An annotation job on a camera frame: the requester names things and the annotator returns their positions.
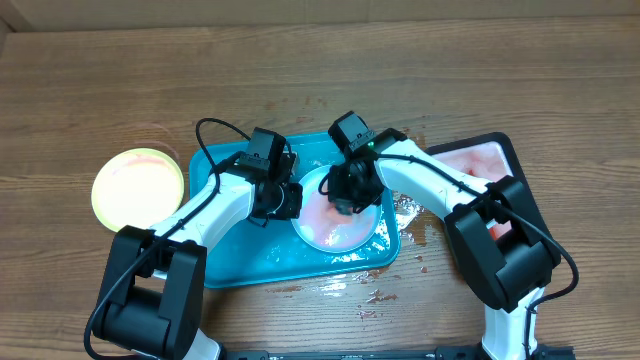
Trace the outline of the green pink sponge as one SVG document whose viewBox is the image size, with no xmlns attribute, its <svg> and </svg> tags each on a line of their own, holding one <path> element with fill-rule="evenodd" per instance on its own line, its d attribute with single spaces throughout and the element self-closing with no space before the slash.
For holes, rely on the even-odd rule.
<svg viewBox="0 0 640 360">
<path fill-rule="evenodd" d="M 350 200 L 336 199 L 334 201 L 336 211 L 344 216 L 351 216 L 353 214 L 353 204 Z"/>
</svg>

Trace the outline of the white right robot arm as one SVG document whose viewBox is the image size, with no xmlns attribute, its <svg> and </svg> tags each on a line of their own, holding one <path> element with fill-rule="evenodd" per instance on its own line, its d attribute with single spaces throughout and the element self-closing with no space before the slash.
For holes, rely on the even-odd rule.
<svg viewBox="0 0 640 360">
<path fill-rule="evenodd" d="M 443 221 L 459 272 L 485 305 L 484 353 L 537 357 L 536 310 L 561 252 L 528 187 L 510 175 L 492 182 L 458 171 L 400 131 L 374 132 L 353 112 L 328 134 L 345 161 L 318 188 L 336 210 L 360 213 L 385 190 L 417 201 Z"/>
</svg>

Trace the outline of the yellow plate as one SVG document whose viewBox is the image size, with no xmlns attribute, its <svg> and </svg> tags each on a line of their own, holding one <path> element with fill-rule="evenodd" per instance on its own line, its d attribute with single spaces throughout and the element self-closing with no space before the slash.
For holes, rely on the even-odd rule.
<svg viewBox="0 0 640 360">
<path fill-rule="evenodd" d="M 113 232 L 126 225 L 146 229 L 181 205 L 184 177 L 177 162 L 151 148 L 126 150 L 111 158 L 92 185 L 98 221 Z"/>
</svg>

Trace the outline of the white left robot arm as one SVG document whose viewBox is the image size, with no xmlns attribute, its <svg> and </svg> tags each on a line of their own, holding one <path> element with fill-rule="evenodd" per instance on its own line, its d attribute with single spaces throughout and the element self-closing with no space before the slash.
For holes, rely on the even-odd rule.
<svg viewBox="0 0 640 360">
<path fill-rule="evenodd" d="M 204 188 L 148 229 L 125 226 L 113 239 L 96 307 L 84 331 L 132 359 L 221 359 L 200 328 L 208 253 L 237 223 L 298 217 L 302 187 L 285 137 L 257 128 L 245 150 L 211 165 Z"/>
</svg>

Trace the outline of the light blue plate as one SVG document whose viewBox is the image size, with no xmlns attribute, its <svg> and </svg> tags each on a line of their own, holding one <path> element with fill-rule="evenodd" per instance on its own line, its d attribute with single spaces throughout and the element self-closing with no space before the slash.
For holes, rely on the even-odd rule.
<svg viewBox="0 0 640 360">
<path fill-rule="evenodd" d="M 310 246 L 329 253 L 344 253 L 364 245 L 374 234 L 381 218 L 379 206 L 371 205 L 359 214 L 341 215 L 318 186 L 330 165 L 314 169 L 300 180 L 302 207 L 292 223 L 298 235 Z"/>
</svg>

